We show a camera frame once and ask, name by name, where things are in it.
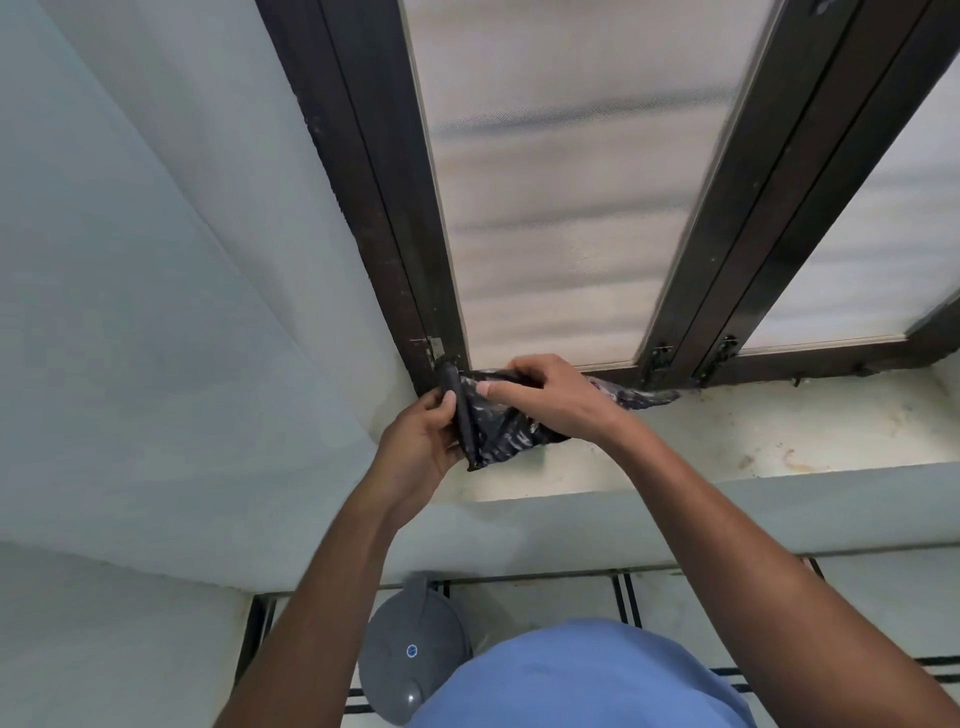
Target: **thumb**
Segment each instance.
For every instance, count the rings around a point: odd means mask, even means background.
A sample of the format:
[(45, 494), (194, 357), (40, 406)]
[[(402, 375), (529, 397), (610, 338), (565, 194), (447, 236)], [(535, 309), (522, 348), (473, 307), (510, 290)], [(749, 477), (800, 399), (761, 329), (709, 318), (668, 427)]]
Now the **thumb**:
[(543, 402), (543, 390), (526, 387), (512, 381), (488, 381), (477, 383), (477, 394), (498, 404), (508, 404), (528, 415), (534, 414)]
[(427, 410), (426, 421), (431, 427), (440, 429), (449, 425), (456, 413), (457, 395), (453, 390), (447, 390), (444, 392), (444, 398), (440, 401), (440, 404)]

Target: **floor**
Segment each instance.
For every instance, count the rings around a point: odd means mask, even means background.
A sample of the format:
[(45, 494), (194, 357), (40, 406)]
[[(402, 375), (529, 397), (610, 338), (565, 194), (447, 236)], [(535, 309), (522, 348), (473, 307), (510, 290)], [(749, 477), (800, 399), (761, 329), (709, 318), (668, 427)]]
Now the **floor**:
[[(960, 702), (960, 548), (804, 559)], [(563, 576), (479, 583), (442, 582), (468, 626), (476, 654), (523, 632), (565, 619), (619, 619), (676, 640), (730, 680), (750, 704), (758, 728), (776, 728), (720, 642), (679, 570)], [(381, 590), (376, 611), (397, 590)], [(285, 598), (276, 603), (273, 619)], [(385, 728), (353, 675), (344, 728)]]

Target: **plastic bag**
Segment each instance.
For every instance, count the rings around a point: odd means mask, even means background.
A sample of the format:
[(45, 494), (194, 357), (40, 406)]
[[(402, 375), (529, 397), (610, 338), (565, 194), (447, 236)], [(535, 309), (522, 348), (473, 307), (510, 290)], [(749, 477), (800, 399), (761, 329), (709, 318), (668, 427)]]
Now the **plastic bag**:
[[(459, 430), (460, 445), (467, 454), (469, 471), (478, 471), (491, 463), (506, 462), (519, 452), (538, 445), (561, 443), (570, 439), (532, 420), (518, 409), (491, 402), (477, 393), (477, 382), (484, 379), (540, 386), (528, 376), (505, 369), (460, 372), (450, 363), (442, 364), (438, 375), (441, 394), (452, 389), (457, 395), (454, 422)], [(593, 376), (588, 376), (587, 379), (624, 409), (657, 407), (669, 404), (679, 396), (676, 392), (640, 392)]]

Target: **blue shirt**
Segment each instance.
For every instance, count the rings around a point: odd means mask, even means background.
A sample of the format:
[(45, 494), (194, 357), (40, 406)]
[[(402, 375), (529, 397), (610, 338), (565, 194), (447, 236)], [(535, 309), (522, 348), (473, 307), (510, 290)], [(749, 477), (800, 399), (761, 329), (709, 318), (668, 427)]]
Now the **blue shirt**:
[(736, 690), (677, 643), (575, 619), (461, 666), (409, 728), (756, 728)]

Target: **glass pane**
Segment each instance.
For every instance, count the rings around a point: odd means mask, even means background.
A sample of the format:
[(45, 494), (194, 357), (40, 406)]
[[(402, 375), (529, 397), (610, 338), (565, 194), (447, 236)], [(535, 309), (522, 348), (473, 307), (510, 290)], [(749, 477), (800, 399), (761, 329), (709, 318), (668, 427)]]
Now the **glass pane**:
[(471, 364), (630, 361), (770, 0), (406, 0)]
[(900, 337), (960, 288), (958, 113), (955, 61), (745, 349)]

